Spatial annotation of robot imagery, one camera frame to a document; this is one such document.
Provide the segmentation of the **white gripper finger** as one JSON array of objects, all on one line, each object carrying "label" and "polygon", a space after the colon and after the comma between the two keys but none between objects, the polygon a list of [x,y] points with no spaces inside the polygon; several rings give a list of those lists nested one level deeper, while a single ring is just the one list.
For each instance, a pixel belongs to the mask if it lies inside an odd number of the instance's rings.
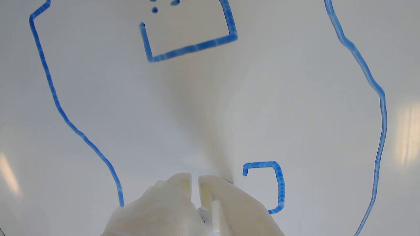
[{"label": "white gripper finger", "polygon": [[192,176],[177,173],[159,180],[138,199],[118,207],[104,236],[211,236],[192,197]]},{"label": "white gripper finger", "polygon": [[198,178],[198,213],[215,236],[283,236],[265,206],[239,187],[216,176]]}]

